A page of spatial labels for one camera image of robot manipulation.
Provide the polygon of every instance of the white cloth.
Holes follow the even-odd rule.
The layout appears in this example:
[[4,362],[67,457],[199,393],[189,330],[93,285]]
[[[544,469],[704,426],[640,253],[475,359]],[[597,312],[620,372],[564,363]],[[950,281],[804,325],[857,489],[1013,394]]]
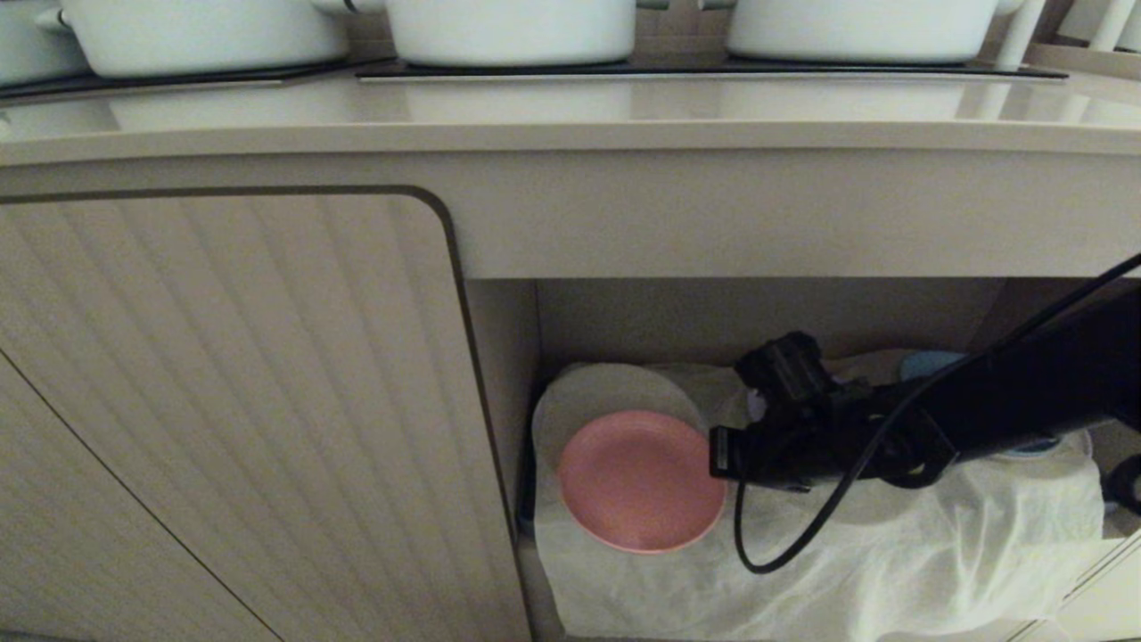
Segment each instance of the white cloth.
[[[1069,446],[1033,462],[963,464],[924,490],[859,482],[798,559],[763,577],[737,560],[733,486],[705,538],[656,556],[598,543],[563,504],[559,457],[589,421],[644,409],[707,434],[719,423],[744,426],[746,398],[730,369],[701,366],[583,366],[548,389],[534,418],[535,537],[569,635],[872,642],[1046,618],[1101,537],[1097,466]],[[830,491],[751,488],[750,555],[768,561],[783,551]]]

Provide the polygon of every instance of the black cable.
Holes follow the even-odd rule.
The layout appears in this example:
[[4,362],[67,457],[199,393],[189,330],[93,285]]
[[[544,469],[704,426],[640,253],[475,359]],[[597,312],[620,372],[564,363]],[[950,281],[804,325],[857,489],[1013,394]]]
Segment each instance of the black cable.
[[[785,550],[784,553],[778,555],[771,562],[764,564],[754,564],[752,560],[748,559],[748,553],[745,551],[744,536],[742,533],[743,531],[742,512],[745,505],[745,488],[748,485],[746,485],[744,481],[739,482],[739,485],[737,486],[737,502],[735,504],[734,515],[733,515],[733,531],[734,531],[733,535],[734,535],[734,543],[737,546],[737,556],[741,558],[741,562],[745,566],[746,569],[748,569],[750,572],[755,575],[770,574],[791,562],[793,558],[799,555],[800,552],[803,551],[804,547],[812,542],[812,539],[820,531],[820,529],[824,528],[824,525],[827,523],[828,519],[832,517],[832,513],[834,513],[836,507],[840,506],[840,503],[848,494],[848,490],[851,488],[852,483],[855,483],[856,480],[859,479],[860,473],[864,472],[864,469],[867,468],[868,463],[872,461],[872,457],[875,456],[876,452],[880,449],[880,445],[883,444],[884,438],[891,431],[892,426],[895,426],[896,422],[899,421],[899,418],[904,415],[904,413],[906,413],[907,409],[911,408],[911,406],[915,404],[915,401],[920,397],[922,397],[926,391],[931,390],[932,387],[934,387],[939,382],[945,381],[947,377],[954,375],[961,369],[972,364],[976,364],[982,359],[993,359],[1000,352],[1009,349],[1010,347],[1017,344],[1018,342],[1029,336],[1031,333],[1034,333],[1034,331],[1037,331],[1042,326],[1049,324],[1050,320],[1052,320],[1059,314],[1066,311],[1067,309],[1077,304],[1079,301],[1082,301],[1093,292],[1100,290],[1110,282],[1116,281],[1120,276],[1124,276],[1125,274],[1132,271],[1138,267],[1141,267],[1141,253],[1138,253],[1132,258],[1128,258],[1117,263],[1108,271],[1101,274],[1095,278],[1092,278],[1091,281],[1084,283],[1081,287],[1074,290],[1066,296],[1062,296],[1054,303],[1045,307],[1042,311],[1038,311],[1037,314],[1031,316],[1027,320],[1027,323],[1015,328],[1013,332],[1008,334],[1002,340],[992,344],[990,348],[988,348],[987,350],[973,357],[962,359],[960,361],[956,361],[955,364],[944,367],[941,371],[938,371],[937,373],[931,375],[928,380],[925,380],[922,384],[915,388],[915,390],[913,390],[907,397],[905,397],[899,403],[899,405],[896,406],[896,408],[892,409],[892,412],[883,420],[883,422],[876,429],[875,433],[872,436],[872,439],[868,440],[867,446],[864,447],[864,450],[860,453],[859,457],[856,460],[856,462],[852,463],[851,468],[848,469],[848,472],[844,473],[844,477],[843,479],[840,480],[840,483],[836,486],[836,489],[832,491],[832,495],[828,497],[828,501],[825,502],[820,511],[817,512],[815,518],[812,518],[812,521],[811,523],[808,525],[808,528],[804,529],[804,531],[800,535],[800,537],[798,537],[796,541],[793,542],[792,545],[788,546],[788,548]],[[766,462],[762,463],[763,468],[767,468],[772,462],[775,462],[776,458],[780,455],[780,453],[787,447],[788,442],[791,441],[792,439],[790,437],[790,439],[783,441],[779,448],[774,449],[774,452],[769,455],[769,457],[766,458]]]

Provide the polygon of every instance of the countertop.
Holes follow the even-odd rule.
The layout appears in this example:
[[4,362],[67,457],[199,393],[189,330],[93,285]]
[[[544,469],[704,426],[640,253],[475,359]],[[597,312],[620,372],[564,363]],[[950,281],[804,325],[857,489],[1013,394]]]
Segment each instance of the countertop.
[[0,166],[297,153],[901,148],[1141,155],[1141,86],[657,78],[183,89],[0,106]]

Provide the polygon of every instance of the ribbed cabinet door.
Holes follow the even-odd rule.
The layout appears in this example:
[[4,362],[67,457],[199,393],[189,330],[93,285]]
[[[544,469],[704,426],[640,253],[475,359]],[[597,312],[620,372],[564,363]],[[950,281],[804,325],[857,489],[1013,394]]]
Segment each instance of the ribbed cabinet door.
[[445,228],[405,195],[7,205],[2,346],[284,640],[526,640]]
[[276,640],[3,359],[0,631],[107,642]]

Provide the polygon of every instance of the pink plate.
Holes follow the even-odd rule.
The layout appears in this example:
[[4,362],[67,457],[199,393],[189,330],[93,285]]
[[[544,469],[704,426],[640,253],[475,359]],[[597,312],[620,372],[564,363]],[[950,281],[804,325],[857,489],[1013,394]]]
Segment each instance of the pink plate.
[[563,501],[591,535],[621,551],[677,551],[707,534],[727,485],[709,474],[709,442],[685,422],[645,411],[583,426],[559,462]]

